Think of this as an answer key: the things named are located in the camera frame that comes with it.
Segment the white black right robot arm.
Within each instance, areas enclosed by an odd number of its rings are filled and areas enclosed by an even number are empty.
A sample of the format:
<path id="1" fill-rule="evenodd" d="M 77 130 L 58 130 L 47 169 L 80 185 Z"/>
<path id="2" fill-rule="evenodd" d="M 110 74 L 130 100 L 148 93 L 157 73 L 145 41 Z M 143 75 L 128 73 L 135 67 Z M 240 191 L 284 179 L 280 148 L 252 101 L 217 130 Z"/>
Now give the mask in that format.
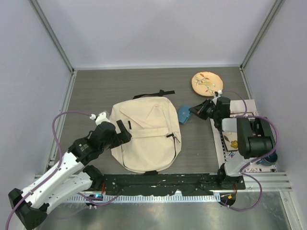
<path id="1" fill-rule="evenodd" d="M 238 153 L 220 166 L 214 180 L 222 189 L 232 186 L 249 165 L 275 153 L 279 140 L 276 126 L 266 117 L 248 115 L 246 101 L 242 102 L 244 109 L 238 112 L 234 111 L 238 101 L 223 96 L 207 99 L 189 109 L 198 118 L 211 119 L 219 132 L 236 133 Z"/>

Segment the cream canvas backpack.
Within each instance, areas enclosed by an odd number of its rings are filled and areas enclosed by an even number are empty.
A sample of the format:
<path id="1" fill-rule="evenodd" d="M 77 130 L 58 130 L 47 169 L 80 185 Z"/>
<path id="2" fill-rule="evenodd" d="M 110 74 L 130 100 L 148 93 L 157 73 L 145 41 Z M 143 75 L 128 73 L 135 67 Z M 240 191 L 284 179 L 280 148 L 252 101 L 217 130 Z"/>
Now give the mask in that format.
<path id="1" fill-rule="evenodd" d="M 112 156 L 135 173 L 169 168 L 181 151 L 177 111 L 167 95 L 174 91 L 140 94 L 113 105 L 110 121 L 121 120 L 131 134 L 128 143 L 111 149 Z"/>

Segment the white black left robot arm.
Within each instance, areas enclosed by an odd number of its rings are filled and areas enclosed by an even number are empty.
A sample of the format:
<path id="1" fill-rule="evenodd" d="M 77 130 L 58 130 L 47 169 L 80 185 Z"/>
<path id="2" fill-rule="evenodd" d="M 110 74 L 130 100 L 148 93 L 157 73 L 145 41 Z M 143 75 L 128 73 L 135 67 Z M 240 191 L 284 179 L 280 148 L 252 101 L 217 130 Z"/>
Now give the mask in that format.
<path id="1" fill-rule="evenodd" d="M 87 136 L 75 140 L 60 160 L 34 183 L 9 192 L 13 213 L 27 230 L 33 230 L 66 198 L 87 189 L 99 190 L 104 177 L 89 163 L 105 149 L 119 147 L 130 140 L 131 134 L 121 120 L 115 125 L 103 121 Z"/>

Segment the small blue wallet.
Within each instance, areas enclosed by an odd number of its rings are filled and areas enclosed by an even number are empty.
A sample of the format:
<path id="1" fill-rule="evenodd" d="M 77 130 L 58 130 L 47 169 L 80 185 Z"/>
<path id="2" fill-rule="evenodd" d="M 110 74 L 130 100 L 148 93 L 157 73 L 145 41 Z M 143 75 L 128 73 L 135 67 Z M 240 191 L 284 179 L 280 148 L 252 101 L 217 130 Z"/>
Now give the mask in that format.
<path id="1" fill-rule="evenodd" d="M 189 120 L 191 116 L 190 109 L 191 107 L 188 105 L 182 105 L 178 111 L 177 111 L 177 116 L 178 116 L 178 121 L 180 124 L 184 125 L 186 122 Z"/>

